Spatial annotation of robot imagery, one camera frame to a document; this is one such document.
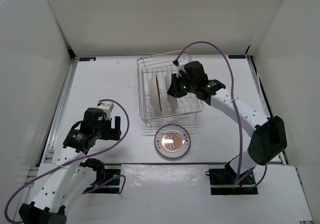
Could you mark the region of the flower pattern plate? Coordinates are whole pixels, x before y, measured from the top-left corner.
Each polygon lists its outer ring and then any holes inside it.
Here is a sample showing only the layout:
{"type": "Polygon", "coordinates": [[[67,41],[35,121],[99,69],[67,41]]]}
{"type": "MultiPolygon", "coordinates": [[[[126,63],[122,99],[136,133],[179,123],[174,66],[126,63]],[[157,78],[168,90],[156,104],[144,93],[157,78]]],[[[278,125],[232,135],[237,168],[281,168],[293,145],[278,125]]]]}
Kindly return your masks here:
{"type": "Polygon", "coordinates": [[[168,68],[168,70],[165,74],[165,77],[164,77],[164,81],[165,81],[165,89],[167,92],[167,100],[169,103],[171,103],[173,108],[177,108],[178,107],[177,99],[168,94],[168,90],[169,90],[170,85],[172,83],[172,68],[171,67],[168,68]]]}

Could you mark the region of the orange sunburst plate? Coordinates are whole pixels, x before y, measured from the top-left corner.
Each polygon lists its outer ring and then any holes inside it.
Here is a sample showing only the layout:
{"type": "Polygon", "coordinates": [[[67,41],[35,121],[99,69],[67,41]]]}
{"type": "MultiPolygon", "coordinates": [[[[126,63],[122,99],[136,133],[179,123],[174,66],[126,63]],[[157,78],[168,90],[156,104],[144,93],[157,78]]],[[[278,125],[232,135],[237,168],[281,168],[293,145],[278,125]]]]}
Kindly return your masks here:
{"type": "Polygon", "coordinates": [[[154,146],[157,153],[168,160],[183,158],[189,152],[191,143],[188,131],[177,124],[162,126],[154,136],[154,146]]]}

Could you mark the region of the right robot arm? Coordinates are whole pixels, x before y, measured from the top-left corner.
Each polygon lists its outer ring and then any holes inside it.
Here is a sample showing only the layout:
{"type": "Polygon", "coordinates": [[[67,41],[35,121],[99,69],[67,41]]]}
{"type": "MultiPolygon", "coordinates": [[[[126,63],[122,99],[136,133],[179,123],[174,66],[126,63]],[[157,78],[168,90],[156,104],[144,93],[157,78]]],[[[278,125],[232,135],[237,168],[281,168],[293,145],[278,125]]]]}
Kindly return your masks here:
{"type": "Polygon", "coordinates": [[[246,132],[251,138],[247,150],[240,146],[239,155],[225,165],[225,179],[239,184],[256,166],[266,166],[287,148],[284,121],[278,117],[268,117],[258,113],[239,99],[236,99],[225,84],[210,80],[198,61],[173,64],[177,72],[168,81],[167,94],[180,98],[188,93],[220,110],[239,127],[239,135],[246,132]]]}

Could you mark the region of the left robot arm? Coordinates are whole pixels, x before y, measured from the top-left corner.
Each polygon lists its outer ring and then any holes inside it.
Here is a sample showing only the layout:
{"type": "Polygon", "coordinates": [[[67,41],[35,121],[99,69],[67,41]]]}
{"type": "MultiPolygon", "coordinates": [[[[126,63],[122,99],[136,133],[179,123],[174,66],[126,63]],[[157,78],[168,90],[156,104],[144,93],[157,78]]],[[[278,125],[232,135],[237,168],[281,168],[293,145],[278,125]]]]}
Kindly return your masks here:
{"type": "Polygon", "coordinates": [[[39,193],[19,209],[23,223],[66,223],[67,212],[90,185],[105,181],[105,165],[95,158],[87,158],[97,140],[120,140],[119,116],[111,118],[114,105],[102,102],[88,108],[83,120],[68,132],[57,170],[48,175],[39,193]]]}

